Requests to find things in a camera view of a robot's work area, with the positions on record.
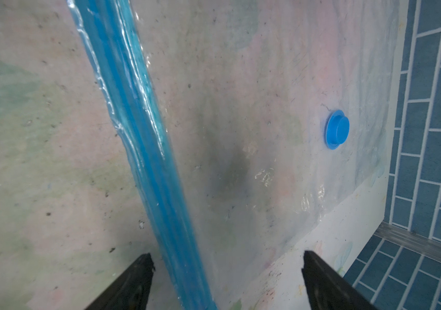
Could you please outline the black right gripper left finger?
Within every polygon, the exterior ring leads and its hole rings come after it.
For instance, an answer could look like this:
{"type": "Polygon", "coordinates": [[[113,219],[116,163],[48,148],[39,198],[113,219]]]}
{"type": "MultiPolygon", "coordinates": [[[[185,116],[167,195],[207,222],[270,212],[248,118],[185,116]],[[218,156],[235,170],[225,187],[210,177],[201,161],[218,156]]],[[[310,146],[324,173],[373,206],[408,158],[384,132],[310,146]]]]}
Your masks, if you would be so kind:
{"type": "Polygon", "coordinates": [[[145,310],[154,271],[151,254],[140,255],[86,310],[145,310]]]}

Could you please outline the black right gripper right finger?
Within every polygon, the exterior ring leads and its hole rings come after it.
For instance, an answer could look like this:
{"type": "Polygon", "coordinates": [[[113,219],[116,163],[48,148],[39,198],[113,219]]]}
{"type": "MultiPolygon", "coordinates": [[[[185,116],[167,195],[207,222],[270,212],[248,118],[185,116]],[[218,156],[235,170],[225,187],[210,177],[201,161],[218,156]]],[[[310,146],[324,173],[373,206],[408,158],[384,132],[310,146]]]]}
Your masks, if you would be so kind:
{"type": "Polygon", "coordinates": [[[301,271],[312,310],[376,310],[317,253],[305,251],[303,258],[301,271]]]}

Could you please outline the clear vacuum bag blue zip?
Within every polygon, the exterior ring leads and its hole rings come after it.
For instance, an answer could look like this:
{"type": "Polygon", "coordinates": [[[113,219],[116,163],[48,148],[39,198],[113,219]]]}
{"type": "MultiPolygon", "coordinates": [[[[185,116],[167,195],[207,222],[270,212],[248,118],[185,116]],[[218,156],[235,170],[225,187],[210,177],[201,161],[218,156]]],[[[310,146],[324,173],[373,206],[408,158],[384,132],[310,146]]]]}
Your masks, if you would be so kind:
{"type": "Polygon", "coordinates": [[[399,1],[67,5],[184,309],[241,308],[304,242],[345,274],[371,212],[331,212],[388,169],[399,1]]]}

